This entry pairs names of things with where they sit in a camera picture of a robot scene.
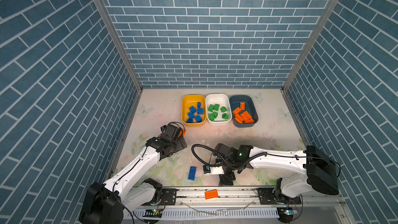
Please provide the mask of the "large blue lego bottom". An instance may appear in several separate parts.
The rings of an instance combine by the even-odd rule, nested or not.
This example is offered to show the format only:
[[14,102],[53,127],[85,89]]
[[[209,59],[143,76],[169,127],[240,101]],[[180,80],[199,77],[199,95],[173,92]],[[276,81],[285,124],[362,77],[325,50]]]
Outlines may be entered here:
[[190,167],[189,174],[188,174],[188,180],[192,180],[192,181],[195,180],[196,171],[197,171],[197,167],[193,167],[193,166]]

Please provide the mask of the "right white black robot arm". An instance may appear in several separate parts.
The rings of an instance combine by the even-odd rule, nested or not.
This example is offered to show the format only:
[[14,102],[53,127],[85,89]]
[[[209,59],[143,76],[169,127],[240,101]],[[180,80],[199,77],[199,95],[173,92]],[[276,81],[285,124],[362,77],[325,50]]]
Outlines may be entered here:
[[219,176],[220,186],[233,186],[235,175],[245,169],[277,169],[289,172],[280,176],[273,189],[277,203],[287,203],[309,191],[336,196],[341,166],[315,146],[298,151],[266,150],[251,145],[238,149],[219,143],[212,149],[201,144],[191,147],[192,154],[204,166],[204,174]]

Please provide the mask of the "orange lego vertical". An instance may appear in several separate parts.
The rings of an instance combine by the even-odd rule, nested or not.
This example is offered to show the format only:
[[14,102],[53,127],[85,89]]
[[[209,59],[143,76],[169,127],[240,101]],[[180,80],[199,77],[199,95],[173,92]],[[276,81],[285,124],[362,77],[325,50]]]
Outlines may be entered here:
[[246,109],[246,103],[240,102],[240,109],[244,111]]

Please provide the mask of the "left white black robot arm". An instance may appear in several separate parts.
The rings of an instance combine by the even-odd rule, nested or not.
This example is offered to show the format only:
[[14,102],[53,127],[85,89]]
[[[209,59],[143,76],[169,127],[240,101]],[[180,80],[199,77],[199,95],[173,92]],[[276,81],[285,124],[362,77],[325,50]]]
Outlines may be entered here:
[[170,122],[161,127],[161,133],[149,139],[143,150],[124,169],[103,183],[94,182],[87,190],[79,221],[82,224],[120,224],[126,214],[135,218],[136,208],[166,203],[163,186],[152,178],[134,185],[161,160],[187,148],[185,126]]

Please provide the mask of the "orange lego bottom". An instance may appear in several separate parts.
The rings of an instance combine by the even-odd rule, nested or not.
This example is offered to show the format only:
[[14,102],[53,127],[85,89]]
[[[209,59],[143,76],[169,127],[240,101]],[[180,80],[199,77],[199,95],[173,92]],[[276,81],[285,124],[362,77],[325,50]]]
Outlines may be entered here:
[[214,199],[214,198],[218,198],[219,197],[217,190],[206,191],[206,192],[204,192],[204,195],[205,195],[205,199],[206,200]]

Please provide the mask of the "orange lego horizontal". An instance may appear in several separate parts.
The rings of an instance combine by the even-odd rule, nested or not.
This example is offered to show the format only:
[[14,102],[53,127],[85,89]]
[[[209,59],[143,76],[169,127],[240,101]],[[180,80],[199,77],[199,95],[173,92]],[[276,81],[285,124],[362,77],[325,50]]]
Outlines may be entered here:
[[254,121],[252,118],[250,118],[250,119],[244,121],[244,123],[254,123],[254,122],[255,122],[255,121]]

